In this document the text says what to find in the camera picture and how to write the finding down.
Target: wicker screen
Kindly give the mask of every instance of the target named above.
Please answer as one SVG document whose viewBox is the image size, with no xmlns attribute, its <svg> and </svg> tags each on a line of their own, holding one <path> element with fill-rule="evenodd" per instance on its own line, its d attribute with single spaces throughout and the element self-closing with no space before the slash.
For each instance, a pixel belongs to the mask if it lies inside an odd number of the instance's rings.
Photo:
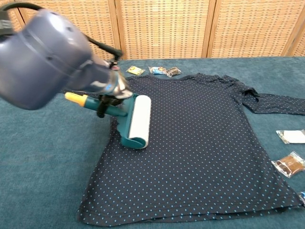
<svg viewBox="0 0 305 229">
<path fill-rule="evenodd" d="M 4 5 L 5 3 L 13 2 L 13 0 L 0 0 L 0 6 Z M 22 17 L 18 11 L 18 9 L 11 9 L 9 10 L 10 20 L 13 24 L 14 30 L 19 31 L 23 26 L 24 22 Z"/>
<path fill-rule="evenodd" d="M 303 31 L 302 38 L 296 47 L 294 56 L 305 56 L 305 30 Z"/>
<path fill-rule="evenodd" d="M 209 0 L 117 0 L 127 59 L 201 57 Z"/>
<path fill-rule="evenodd" d="M 114 29 L 117 30 L 117 24 L 111 21 L 111 12 L 107 0 L 29 0 L 28 2 L 58 12 L 96 41 L 120 49 L 120 43 L 115 42 L 115 39 L 119 41 L 119 37 L 114 37 Z M 36 12 L 26 9 L 21 13 L 27 22 Z M 101 58 L 107 60 L 112 58 L 112 55 L 95 45 L 91 44 L 91 46 L 94 53 Z"/>
<path fill-rule="evenodd" d="M 280 56 L 304 6 L 305 0 L 221 0 L 208 57 Z"/>
</svg>

